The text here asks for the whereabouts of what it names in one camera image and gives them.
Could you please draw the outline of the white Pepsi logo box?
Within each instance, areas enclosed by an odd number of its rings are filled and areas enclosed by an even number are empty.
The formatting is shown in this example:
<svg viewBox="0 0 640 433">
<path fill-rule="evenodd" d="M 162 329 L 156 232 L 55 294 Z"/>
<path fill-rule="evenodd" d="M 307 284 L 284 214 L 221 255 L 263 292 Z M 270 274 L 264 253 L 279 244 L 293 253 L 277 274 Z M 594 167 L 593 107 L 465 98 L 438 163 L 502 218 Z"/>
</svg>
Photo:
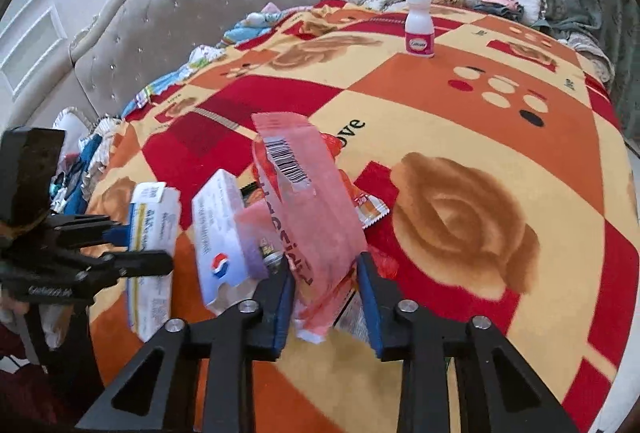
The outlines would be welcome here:
<svg viewBox="0 0 640 433">
<path fill-rule="evenodd" d="M 282 247 L 266 201 L 248 206 L 236 177 L 224 169 L 194 196 L 192 216 L 202 300 L 219 315 L 279 269 Z"/>
</svg>

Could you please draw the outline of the white pink-label bottle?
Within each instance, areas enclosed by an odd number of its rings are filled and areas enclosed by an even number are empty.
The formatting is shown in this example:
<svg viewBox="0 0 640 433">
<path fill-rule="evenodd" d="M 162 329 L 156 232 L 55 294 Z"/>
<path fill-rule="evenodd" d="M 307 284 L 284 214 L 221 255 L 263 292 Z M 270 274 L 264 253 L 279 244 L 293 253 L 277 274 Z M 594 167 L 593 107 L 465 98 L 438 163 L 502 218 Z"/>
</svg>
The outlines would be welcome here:
<svg viewBox="0 0 640 433">
<path fill-rule="evenodd" d="M 431 0 L 406 0 L 406 51 L 412 55 L 435 55 L 435 27 L 431 16 Z"/>
</svg>

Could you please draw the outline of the white blue medicine box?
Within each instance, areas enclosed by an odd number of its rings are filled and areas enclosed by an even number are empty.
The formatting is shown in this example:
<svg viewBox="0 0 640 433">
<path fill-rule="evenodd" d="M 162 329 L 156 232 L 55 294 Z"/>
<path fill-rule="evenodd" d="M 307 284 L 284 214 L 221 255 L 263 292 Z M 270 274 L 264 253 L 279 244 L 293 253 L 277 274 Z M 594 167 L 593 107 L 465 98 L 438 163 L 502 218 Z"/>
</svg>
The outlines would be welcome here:
<svg viewBox="0 0 640 433">
<path fill-rule="evenodd" d="M 129 328 L 145 342 L 169 319 L 180 192 L 164 182 L 134 187 L 127 250 L 139 262 L 126 281 Z"/>
</svg>

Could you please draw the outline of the pink plastic wrapper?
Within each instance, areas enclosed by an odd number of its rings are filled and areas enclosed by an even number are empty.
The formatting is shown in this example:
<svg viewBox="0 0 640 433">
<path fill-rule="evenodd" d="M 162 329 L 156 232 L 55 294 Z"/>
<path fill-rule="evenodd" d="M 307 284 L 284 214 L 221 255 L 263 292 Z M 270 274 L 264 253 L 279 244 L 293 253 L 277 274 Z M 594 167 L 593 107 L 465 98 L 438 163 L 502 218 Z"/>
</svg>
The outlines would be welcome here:
<svg viewBox="0 0 640 433">
<path fill-rule="evenodd" d="M 295 112 L 257 112 L 252 121 L 264 208 L 296 281 L 296 335 L 318 344 L 354 290 L 366 237 L 321 132 Z"/>
</svg>

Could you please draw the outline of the beige tufted headboard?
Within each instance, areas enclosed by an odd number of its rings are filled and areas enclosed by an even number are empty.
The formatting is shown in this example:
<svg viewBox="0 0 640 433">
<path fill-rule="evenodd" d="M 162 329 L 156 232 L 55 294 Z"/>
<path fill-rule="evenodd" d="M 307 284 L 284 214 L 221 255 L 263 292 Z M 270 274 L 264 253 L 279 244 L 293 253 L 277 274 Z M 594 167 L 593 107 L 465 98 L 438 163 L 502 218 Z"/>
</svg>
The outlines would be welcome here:
<svg viewBox="0 0 640 433">
<path fill-rule="evenodd" d="M 107 0 L 91 25 L 35 72 L 6 126 L 48 126 L 66 107 L 89 120 L 116 115 L 143 86 L 175 70 L 200 44 L 213 45 L 242 15 L 319 0 Z"/>
</svg>

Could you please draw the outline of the orange snack packet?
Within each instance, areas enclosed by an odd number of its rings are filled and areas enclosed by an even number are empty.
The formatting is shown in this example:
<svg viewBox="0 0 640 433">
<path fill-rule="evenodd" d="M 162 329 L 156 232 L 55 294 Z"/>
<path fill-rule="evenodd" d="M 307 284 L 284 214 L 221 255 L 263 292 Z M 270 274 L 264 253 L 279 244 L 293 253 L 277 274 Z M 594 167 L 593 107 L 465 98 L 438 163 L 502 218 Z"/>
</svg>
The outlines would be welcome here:
<svg viewBox="0 0 640 433">
<path fill-rule="evenodd" d="M 338 170 L 338 172 L 341 174 L 343 184 L 363 229 L 371 227 L 390 214 L 390 208 L 386 206 L 382 199 L 360 190 L 342 169 Z"/>
</svg>

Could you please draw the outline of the red orange checkered blanket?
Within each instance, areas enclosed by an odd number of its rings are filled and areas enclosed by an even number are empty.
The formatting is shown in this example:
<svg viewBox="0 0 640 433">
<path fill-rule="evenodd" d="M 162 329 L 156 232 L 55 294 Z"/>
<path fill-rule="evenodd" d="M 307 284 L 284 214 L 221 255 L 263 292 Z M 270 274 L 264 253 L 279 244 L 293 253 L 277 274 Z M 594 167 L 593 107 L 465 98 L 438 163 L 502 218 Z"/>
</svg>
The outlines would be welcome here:
<svg viewBox="0 0 640 433">
<path fill-rule="evenodd" d="M 433 8 L 435 54 L 405 17 L 325 0 L 171 82 L 118 130 L 89 204 L 125 219 L 134 185 L 184 206 L 218 170 L 252 179 L 257 112 L 297 112 L 390 214 L 367 241 L 406 297 L 488 317 L 591 432 L 637 316 L 634 173 L 590 63 L 504 19 Z"/>
</svg>

